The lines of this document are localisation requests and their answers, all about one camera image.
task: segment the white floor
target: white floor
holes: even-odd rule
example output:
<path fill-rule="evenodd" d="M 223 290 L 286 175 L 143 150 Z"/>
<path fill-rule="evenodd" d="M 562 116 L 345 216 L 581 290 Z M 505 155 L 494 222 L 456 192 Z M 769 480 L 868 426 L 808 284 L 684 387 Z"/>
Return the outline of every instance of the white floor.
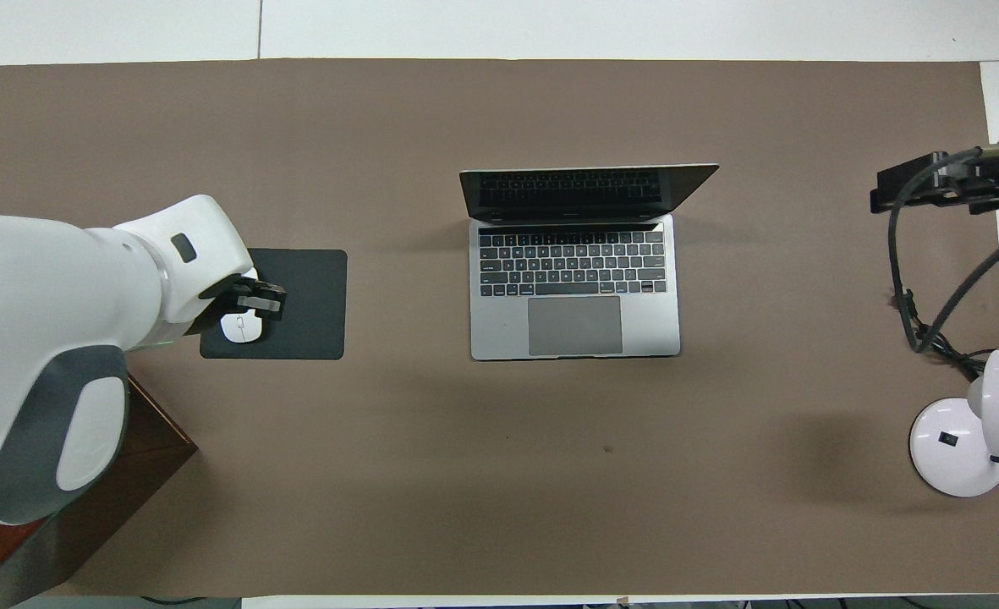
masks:
<path fill-rule="evenodd" d="M 999 0 L 0 1 L 0 65 L 334 57 L 981 61 L 999 135 Z"/>

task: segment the white computer mouse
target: white computer mouse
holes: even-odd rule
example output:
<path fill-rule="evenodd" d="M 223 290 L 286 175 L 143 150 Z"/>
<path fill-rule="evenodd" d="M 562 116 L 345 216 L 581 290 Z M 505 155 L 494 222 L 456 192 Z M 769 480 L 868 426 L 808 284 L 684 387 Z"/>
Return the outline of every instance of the white computer mouse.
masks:
<path fill-rule="evenodd" d="M 251 269 L 244 273 L 244 277 L 258 280 L 259 273 Z M 262 320 L 253 309 L 245 313 L 228 313 L 221 317 L 221 332 L 233 343 L 253 343 L 262 336 Z"/>

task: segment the lamp base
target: lamp base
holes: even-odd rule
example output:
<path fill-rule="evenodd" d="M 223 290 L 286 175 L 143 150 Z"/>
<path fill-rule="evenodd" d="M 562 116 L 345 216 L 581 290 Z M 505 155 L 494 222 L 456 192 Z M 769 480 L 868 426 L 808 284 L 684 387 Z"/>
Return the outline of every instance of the lamp base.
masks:
<path fill-rule="evenodd" d="M 909 432 L 913 466 L 940 493 L 976 497 L 999 483 L 999 464 L 991 462 L 981 423 L 963 398 L 928 404 Z"/>

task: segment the laptop keyboard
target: laptop keyboard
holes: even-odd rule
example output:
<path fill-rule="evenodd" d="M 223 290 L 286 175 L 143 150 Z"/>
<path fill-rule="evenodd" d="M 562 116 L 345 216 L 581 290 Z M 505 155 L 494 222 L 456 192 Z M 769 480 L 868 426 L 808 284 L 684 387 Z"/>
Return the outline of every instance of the laptop keyboard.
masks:
<path fill-rule="evenodd" d="M 480 296 L 667 291 L 659 224 L 481 228 Z"/>

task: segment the silver laptop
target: silver laptop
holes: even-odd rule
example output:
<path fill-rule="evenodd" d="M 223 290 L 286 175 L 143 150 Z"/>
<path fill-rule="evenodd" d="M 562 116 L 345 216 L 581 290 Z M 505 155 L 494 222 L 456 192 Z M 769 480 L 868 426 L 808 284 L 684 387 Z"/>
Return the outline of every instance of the silver laptop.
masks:
<path fill-rule="evenodd" d="M 669 212 L 717 169 L 462 171 L 473 358 L 678 354 Z"/>

